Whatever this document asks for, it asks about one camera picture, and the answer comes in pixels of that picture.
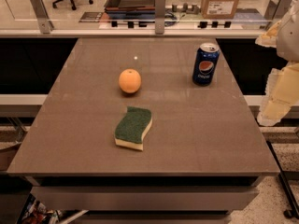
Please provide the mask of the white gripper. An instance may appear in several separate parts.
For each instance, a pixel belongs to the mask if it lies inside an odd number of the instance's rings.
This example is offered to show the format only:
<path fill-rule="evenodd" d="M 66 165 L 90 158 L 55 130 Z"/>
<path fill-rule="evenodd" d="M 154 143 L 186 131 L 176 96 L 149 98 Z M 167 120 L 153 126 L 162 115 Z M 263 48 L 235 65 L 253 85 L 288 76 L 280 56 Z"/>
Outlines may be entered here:
<path fill-rule="evenodd" d="M 299 1 L 281 21 L 259 35 L 255 44 L 266 48 L 277 47 L 278 56 L 289 61 L 281 70 L 271 70 L 257 116 L 260 125 L 274 126 L 299 101 Z"/>

